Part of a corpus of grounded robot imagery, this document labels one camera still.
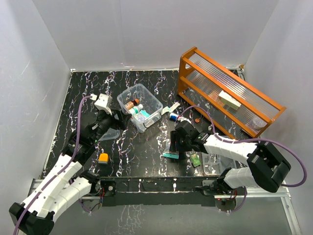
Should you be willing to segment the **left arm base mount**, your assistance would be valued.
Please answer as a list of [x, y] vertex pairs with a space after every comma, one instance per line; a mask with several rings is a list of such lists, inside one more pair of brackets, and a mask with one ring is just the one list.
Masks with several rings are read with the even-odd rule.
[[79, 178], [85, 179], [89, 184], [89, 190], [86, 193], [87, 196], [99, 196], [101, 199], [105, 196], [115, 196], [115, 181], [102, 181], [99, 174], [87, 170], [82, 172]]

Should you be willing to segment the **clear plastic box lid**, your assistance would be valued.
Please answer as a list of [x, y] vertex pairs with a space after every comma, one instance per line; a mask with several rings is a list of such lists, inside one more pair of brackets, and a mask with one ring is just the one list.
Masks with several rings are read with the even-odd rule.
[[118, 138], [120, 135], [119, 130], [114, 130], [110, 128], [105, 134], [101, 136], [101, 138], [98, 141], [107, 141], [107, 140], [114, 140]]

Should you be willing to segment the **white bottle green label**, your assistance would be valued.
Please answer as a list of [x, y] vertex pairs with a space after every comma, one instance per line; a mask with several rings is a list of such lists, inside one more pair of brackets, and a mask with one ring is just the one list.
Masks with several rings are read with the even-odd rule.
[[136, 115], [138, 114], [141, 110], [143, 109], [143, 105], [142, 104], [139, 104], [137, 106], [133, 106], [129, 112], [132, 114], [132, 115]]

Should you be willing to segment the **brown bottle orange cap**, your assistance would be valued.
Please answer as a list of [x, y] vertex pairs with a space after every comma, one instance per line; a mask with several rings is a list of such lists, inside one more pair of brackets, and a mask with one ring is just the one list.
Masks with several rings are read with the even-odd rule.
[[140, 103], [139, 99], [134, 99], [125, 104], [125, 108], [130, 110], [134, 106], [137, 106]]

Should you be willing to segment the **white gauze packet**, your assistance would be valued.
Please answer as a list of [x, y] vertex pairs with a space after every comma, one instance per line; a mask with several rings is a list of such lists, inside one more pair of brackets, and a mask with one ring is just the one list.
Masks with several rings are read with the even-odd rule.
[[153, 115], [150, 115], [145, 121], [144, 121], [144, 127], [149, 128], [154, 123], [158, 122], [161, 119], [160, 113], [155, 113]]

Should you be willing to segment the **small green packet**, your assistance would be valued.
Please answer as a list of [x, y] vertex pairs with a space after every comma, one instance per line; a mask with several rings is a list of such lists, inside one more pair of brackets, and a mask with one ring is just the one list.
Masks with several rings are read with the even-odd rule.
[[201, 162], [200, 162], [200, 159], [198, 157], [197, 154], [192, 154], [190, 157], [189, 157], [193, 167], [198, 167], [201, 165]]

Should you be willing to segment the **blue sachet pack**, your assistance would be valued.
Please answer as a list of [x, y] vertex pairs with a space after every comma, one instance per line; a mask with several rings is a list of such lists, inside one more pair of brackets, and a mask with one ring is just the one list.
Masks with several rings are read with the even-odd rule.
[[134, 118], [139, 121], [139, 122], [143, 122], [145, 121], [148, 117], [150, 116], [150, 114], [148, 114], [145, 110], [141, 110], [138, 114], [136, 114], [134, 116]]
[[163, 150], [162, 156], [170, 159], [179, 159], [178, 152], [171, 152], [170, 151], [171, 142], [170, 139], [166, 140], [165, 148]]

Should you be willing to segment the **clear plastic storage box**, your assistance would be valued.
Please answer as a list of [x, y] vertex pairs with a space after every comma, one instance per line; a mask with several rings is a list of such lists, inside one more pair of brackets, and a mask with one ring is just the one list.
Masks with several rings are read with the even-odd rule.
[[142, 84], [136, 84], [117, 96], [125, 114], [131, 114], [131, 122], [137, 131], [144, 133], [161, 119], [162, 103]]

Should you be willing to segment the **orange wooden shelf rack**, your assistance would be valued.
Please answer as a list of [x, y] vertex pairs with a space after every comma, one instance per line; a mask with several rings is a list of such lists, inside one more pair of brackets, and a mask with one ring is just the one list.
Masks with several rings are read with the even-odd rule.
[[[218, 94], [224, 91], [241, 103], [238, 110], [224, 105]], [[242, 78], [223, 67], [196, 47], [180, 58], [178, 95], [215, 127], [232, 139], [258, 138], [286, 107], [277, 103]], [[267, 123], [254, 130], [252, 119], [257, 116]]]

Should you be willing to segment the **blue white bandage roll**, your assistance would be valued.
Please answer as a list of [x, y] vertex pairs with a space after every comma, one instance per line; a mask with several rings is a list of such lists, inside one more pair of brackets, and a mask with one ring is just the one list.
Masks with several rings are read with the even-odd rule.
[[171, 121], [180, 121], [181, 116], [175, 113], [170, 113], [169, 120]]

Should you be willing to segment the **clear tape roll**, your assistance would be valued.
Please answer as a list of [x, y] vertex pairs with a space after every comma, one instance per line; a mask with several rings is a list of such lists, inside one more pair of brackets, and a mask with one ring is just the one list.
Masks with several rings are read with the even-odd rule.
[[265, 121], [263, 121], [262, 119], [260, 119], [259, 117], [255, 116], [252, 121], [251, 121], [251, 126], [254, 130], [261, 130], [262, 128], [264, 128], [267, 125], [267, 123]]

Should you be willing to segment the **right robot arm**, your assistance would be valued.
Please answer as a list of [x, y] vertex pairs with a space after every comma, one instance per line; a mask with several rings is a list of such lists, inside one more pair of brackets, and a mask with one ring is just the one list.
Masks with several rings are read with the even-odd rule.
[[268, 141], [242, 142], [224, 138], [211, 131], [199, 132], [184, 120], [171, 131], [170, 150], [215, 154], [244, 164], [242, 168], [226, 168], [203, 190], [230, 194], [239, 187], [258, 186], [275, 193], [291, 169], [290, 163]]

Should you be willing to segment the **white medicine carton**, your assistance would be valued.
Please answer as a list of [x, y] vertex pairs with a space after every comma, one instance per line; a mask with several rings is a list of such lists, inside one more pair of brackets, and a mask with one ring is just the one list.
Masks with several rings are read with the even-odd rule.
[[229, 106], [230, 108], [234, 110], [238, 110], [241, 107], [241, 103], [238, 102], [236, 99], [234, 99], [232, 96], [230, 96], [228, 93], [221, 91], [218, 94], [218, 99], [224, 104]]

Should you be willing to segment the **clear compartment tray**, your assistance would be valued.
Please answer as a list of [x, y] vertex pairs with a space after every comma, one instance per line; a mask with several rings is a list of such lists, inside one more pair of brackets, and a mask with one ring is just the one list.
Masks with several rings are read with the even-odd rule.
[[236, 168], [233, 159], [205, 153], [202, 153], [202, 165], [205, 175], [220, 175], [226, 168]]

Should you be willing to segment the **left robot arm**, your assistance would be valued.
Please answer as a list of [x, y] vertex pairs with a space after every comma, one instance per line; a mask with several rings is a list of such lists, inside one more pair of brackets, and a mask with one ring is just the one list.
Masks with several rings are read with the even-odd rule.
[[53, 169], [22, 203], [13, 203], [9, 214], [14, 234], [48, 235], [58, 218], [84, 195], [100, 192], [99, 176], [88, 170], [77, 175], [95, 151], [95, 145], [109, 130], [125, 130], [130, 114], [99, 111], [96, 121], [81, 128], [77, 124]]

